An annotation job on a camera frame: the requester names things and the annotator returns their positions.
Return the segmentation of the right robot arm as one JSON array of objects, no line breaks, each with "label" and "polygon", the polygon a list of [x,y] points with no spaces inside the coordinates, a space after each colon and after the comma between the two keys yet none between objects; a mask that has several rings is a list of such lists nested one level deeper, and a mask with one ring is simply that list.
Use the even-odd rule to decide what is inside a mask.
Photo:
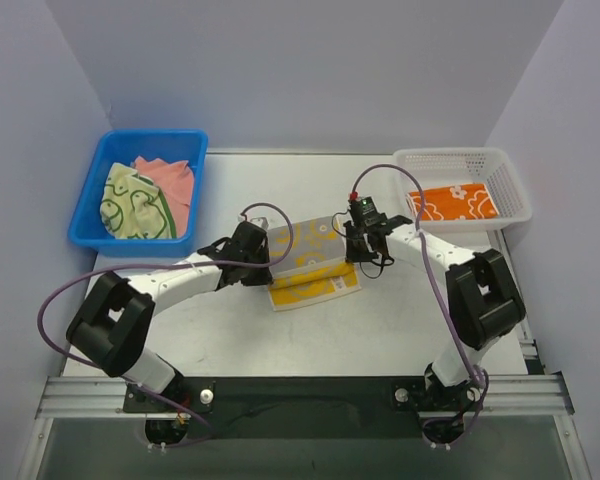
[{"label": "right robot arm", "polygon": [[396,216],[371,227],[344,224],[350,263],[399,261],[421,269],[431,284],[451,344],[427,368],[444,388],[486,386],[484,355],[526,317],[526,307],[501,252],[451,244]]}]

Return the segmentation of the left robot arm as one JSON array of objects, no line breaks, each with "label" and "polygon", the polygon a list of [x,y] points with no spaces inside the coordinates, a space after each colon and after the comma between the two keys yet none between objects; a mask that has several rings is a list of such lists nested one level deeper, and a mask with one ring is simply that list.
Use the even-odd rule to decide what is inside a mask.
[{"label": "left robot arm", "polygon": [[240,283],[267,285],[267,220],[238,224],[233,235],[198,250],[167,270],[123,278],[101,275],[70,323],[66,338],[110,377],[124,377],[172,401],[187,396],[183,375],[149,350],[153,317],[195,295]]}]

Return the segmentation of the yellow patterned towel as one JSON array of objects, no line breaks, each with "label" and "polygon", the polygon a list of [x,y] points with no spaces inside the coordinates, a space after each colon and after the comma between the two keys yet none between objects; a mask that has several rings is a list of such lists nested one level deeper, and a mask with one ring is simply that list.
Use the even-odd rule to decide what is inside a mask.
[{"label": "yellow patterned towel", "polygon": [[345,261],[344,238],[331,218],[295,223],[268,231],[272,283],[269,299],[277,312],[308,307],[361,290],[358,272]]}]

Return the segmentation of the orange lion print towel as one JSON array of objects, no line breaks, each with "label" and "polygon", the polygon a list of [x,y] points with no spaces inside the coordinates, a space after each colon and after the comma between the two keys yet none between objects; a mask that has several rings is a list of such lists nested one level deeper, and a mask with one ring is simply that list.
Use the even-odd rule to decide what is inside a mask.
[{"label": "orange lion print towel", "polygon": [[456,184],[426,189],[426,202],[418,191],[406,195],[406,202],[417,215],[424,207],[422,221],[486,220],[499,216],[499,211],[485,184]]}]

